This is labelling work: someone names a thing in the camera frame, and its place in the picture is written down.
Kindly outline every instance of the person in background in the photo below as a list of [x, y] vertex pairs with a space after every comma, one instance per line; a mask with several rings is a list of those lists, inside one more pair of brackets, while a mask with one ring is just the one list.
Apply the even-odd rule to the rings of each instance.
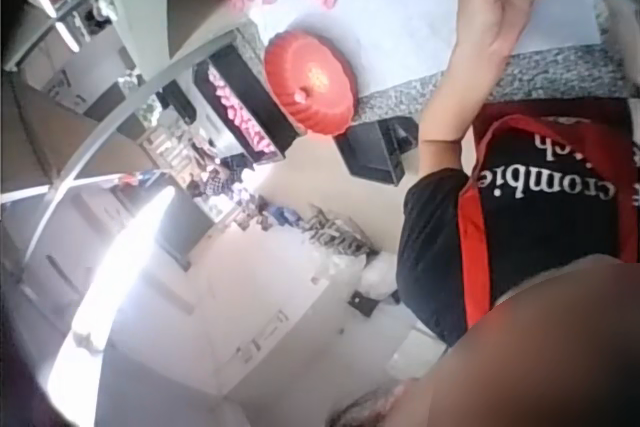
[[450, 350], [328, 427], [640, 425], [638, 112], [624, 99], [485, 105], [534, 1], [459, 0], [422, 114], [397, 279]]

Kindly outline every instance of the shelf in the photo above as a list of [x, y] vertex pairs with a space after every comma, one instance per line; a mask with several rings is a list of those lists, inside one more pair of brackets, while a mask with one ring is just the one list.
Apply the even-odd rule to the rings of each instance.
[[220, 0], [112, 1], [114, 25], [147, 79], [244, 19]]

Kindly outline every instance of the apron strap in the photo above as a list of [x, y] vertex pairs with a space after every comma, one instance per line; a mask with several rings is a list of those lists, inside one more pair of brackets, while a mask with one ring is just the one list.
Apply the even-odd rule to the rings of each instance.
[[584, 155], [594, 170], [617, 190], [619, 257], [623, 262], [638, 259], [638, 212], [633, 207], [634, 168], [632, 143], [610, 127], [580, 122], [557, 124], [523, 115], [510, 115], [491, 126], [477, 146], [477, 161], [469, 182], [458, 197], [458, 230], [462, 254], [462, 282], [467, 328], [491, 310], [491, 275], [487, 235], [477, 178], [487, 148], [499, 133], [523, 130], [548, 137]]

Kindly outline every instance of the countertop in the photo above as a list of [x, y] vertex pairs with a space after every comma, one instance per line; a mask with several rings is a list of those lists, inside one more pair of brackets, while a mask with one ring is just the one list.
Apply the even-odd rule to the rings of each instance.
[[[608, 16], [594, 1], [602, 42], [514, 55], [492, 93], [491, 101], [576, 97], [628, 97], [631, 84], [625, 79], [622, 60], [608, 44]], [[236, 48], [266, 86], [262, 60], [265, 46], [255, 24], [236, 29]], [[358, 99], [353, 123], [371, 122], [419, 112], [442, 73], [411, 80]]]

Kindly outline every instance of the black display stand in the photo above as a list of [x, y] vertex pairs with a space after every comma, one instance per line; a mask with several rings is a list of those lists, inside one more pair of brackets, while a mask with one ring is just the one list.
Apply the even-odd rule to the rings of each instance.
[[[265, 153], [254, 150], [242, 131], [229, 119], [226, 107], [216, 95], [216, 87], [209, 80], [210, 65], [213, 65], [236, 97], [243, 103], [248, 113], [273, 143], [277, 152]], [[284, 157], [284, 153], [298, 137], [293, 125], [234, 46], [228, 45], [217, 51], [208, 60], [194, 66], [193, 83], [254, 163], [269, 163]]]

